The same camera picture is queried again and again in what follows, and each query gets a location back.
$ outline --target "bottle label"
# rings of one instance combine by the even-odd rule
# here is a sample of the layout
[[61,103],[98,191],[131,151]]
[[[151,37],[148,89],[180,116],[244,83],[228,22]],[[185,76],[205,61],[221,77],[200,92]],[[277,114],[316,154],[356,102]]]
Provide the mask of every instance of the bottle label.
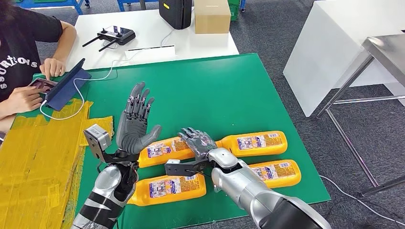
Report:
[[173,177],[149,183],[149,196],[151,198],[158,198],[199,188],[200,181],[197,179],[197,175],[191,177]]
[[186,142],[183,141],[181,138],[179,138],[179,139],[172,140],[169,145],[164,144],[162,142],[149,145],[147,147],[147,151],[148,151],[148,157],[152,158],[152,157],[157,157],[157,156],[161,156],[164,154],[170,154],[172,152],[177,152],[177,151],[184,150],[187,148],[188,148],[188,146],[187,146]]
[[251,169],[256,172],[259,175],[260,179],[263,181],[285,178],[295,175],[295,170],[289,162],[283,162],[263,167],[254,167]]
[[267,146],[277,146],[283,144],[281,136],[278,133],[239,137],[237,138],[237,141],[240,150],[262,148]]

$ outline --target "floor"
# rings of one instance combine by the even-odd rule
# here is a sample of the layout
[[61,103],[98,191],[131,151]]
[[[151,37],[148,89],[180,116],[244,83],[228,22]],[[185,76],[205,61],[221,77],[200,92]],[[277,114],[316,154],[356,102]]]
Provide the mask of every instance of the floor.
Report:
[[[343,190],[356,195],[371,187],[371,183],[355,161],[331,120],[306,118],[285,77],[284,66],[312,7],[313,0],[247,0],[246,12],[231,23],[231,34],[240,53],[259,54],[281,100],[283,101],[318,172],[334,180]],[[125,6],[126,10],[140,10],[139,4]],[[156,3],[147,3],[156,9]],[[71,8],[37,10],[74,24],[77,13]],[[92,0],[91,8],[83,6],[84,14],[118,12],[115,0]],[[38,43],[42,59],[52,55],[54,44]],[[390,95],[383,85],[351,88],[345,98]],[[405,108],[398,101],[382,101],[332,108],[336,118],[352,143],[363,156],[378,182],[405,175],[405,141],[403,141]],[[324,181],[332,201],[313,207],[322,215],[333,209],[328,221],[334,229],[390,229],[400,228],[382,219],[355,201],[344,201],[331,183]],[[366,198],[383,215],[404,222],[405,185]],[[192,229],[255,228],[248,217],[231,219]]]

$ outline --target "woman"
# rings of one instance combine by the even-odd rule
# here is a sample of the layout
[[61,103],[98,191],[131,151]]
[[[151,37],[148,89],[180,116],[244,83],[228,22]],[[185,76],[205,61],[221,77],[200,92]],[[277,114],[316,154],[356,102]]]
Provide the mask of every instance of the woman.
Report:
[[[55,17],[45,16],[0,0],[0,132],[6,133],[16,113],[37,109],[43,89],[28,87],[34,73],[47,79],[63,75],[66,58],[76,38],[75,28]],[[58,42],[51,58],[40,62],[35,44]]]

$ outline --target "silver robotic arm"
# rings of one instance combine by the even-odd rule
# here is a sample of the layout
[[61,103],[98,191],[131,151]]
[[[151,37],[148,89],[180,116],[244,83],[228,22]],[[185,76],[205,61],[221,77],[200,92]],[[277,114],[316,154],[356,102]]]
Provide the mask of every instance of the silver robotic arm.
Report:
[[180,164],[169,160],[167,175],[192,176],[207,165],[213,167],[214,190],[223,190],[244,209],[258,229],[330,229],[329,223],[313,208],[296,197],[281,195],[265,185],[260,177],[227,149],[217,148],[205,132],[183,128],[179,136],[194,151],[196,161]]
[[93,190],[73,221],[72,229],[113,228],[134,194],[139,153],[156,141],[161,132],[161,126],[156,125],[146,134],[154,98],[146,102],[149,89],[142,93],[144,87],[145,83],[141,82],[132,89],[119,120],[116,136],[118,149],[114,154],[105,152],[111,140],[104,129],[93,125],[84,131],[93,155],[107,163],[107,167],[98,175]]

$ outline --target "white cable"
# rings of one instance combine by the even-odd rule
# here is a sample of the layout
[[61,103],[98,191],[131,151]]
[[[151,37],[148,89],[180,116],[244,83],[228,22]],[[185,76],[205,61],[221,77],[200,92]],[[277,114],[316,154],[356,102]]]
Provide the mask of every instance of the white cable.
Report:
[[382,217],[382,218],[387,219],[387,220],[389,220],[389,221],[396,222],[396,223],[398,223],[398,224],[401,224],[402,226],[405,226],[405,223],[402,223],[402,222],[396,221],[395,219],[392,219],[392,218],[388,218],[388,217],[386,217],[386,216],[383,216],[383,215],[381,215],[380,213],[378,213],[378,212],[374,211],[373,209],[371,209],[371,207],[369,207],[368,205],[366,205],[365,203],[363,203],[363,201],[359,200],[358,198],[356,198],[356,197],[354,197],[354,196],[352,196],[352,195],[350,195],[350,194],[345,193],[345,192],[344,192],[343,190],[341,190],[341,188],[340,188],[335,182],[333,182],[331,179],[329,179],[329,178],[327,178],[327,177],[324,177],[324,176],[322,176],[322,175],[320,175],[320,177],[321,177],[321,178],[324,178],[324,179],[327,179],[327,180],[328,180],[329,182],[331,182],[341,193],[347,195],[348,197],[350,197],[350,198],[352,198],[352,199],[357,200],[359,203],[363,204],[366,208],[368,208],[370,211],[372,211],[374,214],[378,215],[379,217]]
[[69,118],[71,118],[71,117],[77,115],[77,114],[82,110],[83,106],[85,105],[85,99],[83,98],[82,93],[80,92],[79,88],[78,88],[77,85],[76,85],[76,80],[83,80],[83,81],[104,80],[104,79],[106,79],[106,78],[111,74],[111,72],[113,71],[113,67],[114,67],[114,62],[115,62],[115,61],[119,61],[119,62],[125,61],[124,63],[129,62],[130,60],[132,60],[132,58],[134,58],[134,56],[136,56],[138,53],[140,53],[142,50],[145,50],[145,49],[149,49],[149,48],[140,49],[140,50],[139,50],[138,52],[136,52],[133,56],[131,56],[131,58],[129,58],[129,59],[127,59],[127,60],[113,60],[113,61],[111,62],[110,71],[109,71],[108,74],[105,75],[103,78],[99,78],[99,79],[82,79],[82,78],[76,78],[76,79],[74,79],[74,80],[73,80],[73,85],[75,86],[77,92],[78,92],[79,95],[80,95],[80,98],[82,99],[82,105],[80,106],[79,110],[78,110],[75,114],[73,114],[73,115],[71,115],[71,116],[69,116],[69,117],[66,117],[66,118],[54,118],[54,117],[52,117],[52,116],[50,116],[50,115],[47,115],[47,114],[45,114],[45,112],[42,111],[42,107],[45,105],[45,103],[47,102],[47,100],[44,100],[44,101],[42,102],[41,106],[39,107],[39,111],[40,111],[44,116],[46,116],[46,117],[48,117],[48,118],[51,118],[51,119],[54,119],[54,120],[66,120],[66,119],[69,119]]
[[164,40],[167,38],[167,37],[169,37],[170,36],[170,34],[172,33],[174,31],[174,29],[172,29],[170,32],[169,32],[169,34],[167,34],[163,39],[162,39],[162,41],[160,42],[160,47],[163,47],[163,45],[164,45]]

